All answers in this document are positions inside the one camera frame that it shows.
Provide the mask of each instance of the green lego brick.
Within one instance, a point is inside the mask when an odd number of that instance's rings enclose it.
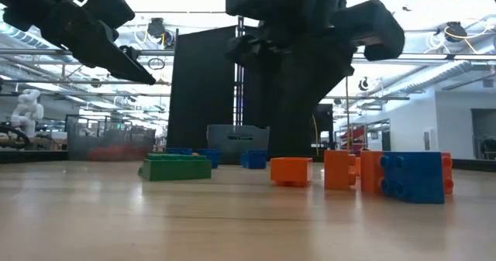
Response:
[[[167,160],[144,160],[142,177],[150,181],[210,179],[212,165],[206,158],[167,156]]]
[[[163,153],[149,153],[146,157],[147,160],[162,160],[164,158]]]

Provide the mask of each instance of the blue lego brick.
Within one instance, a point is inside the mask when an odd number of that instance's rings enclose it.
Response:
[[[166,152],[170,154],[180,154],[183,156],[190,156],[193,154],[193,149],[167,148]]]
[[[241,166],[248,169],[267,168],[267,151],[249,150],[241,154]]]
[[[386,196],[417,204],[443,204],[441,153],[384,152],[382,191]]]
[[[200,156],[207,156],[207,159],[212,162],[212,169],[219,167],[220,151],[218,149],[199,149]]]

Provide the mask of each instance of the orange lego brick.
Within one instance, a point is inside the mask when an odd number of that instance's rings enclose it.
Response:
[[[360,153],[360,186],[364,194],[382,194],[381,181],[384,170],[381,167],[383,152],[362,151]]]
[[[348,191],[357,177],[350,167],[355,165],[355,156],[347,151],[326,150],[324,154],[324,186],[326,189]]]
[[[270,160],[270,180],[282,187],[307,187],[312,179],[312,164],[312,158],[273,158]]]
[[[351,171],[355,174],[355,176],[359,177],[360,176],[360,158],[355,157],[355,165],[350,167]]]
[[[443,186],[444,194],[453,194],[453,188],[455,186],[452,177],[453,161],[451,159],[451,153],[441,153],[443,165]]]

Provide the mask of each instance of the table surface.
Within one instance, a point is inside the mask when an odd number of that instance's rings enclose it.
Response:
[[[143,182],[140,163],[0,165],[8,260],[494,260],[496,174],[453,171],[444,205],[274,187],[267,170]]]

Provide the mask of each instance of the black partition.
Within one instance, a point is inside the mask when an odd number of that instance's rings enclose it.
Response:
[[[207,125],[233,124],[234,64],[224,56],[236,27],[177,38],[167,131],[169,148],[207,148]]]

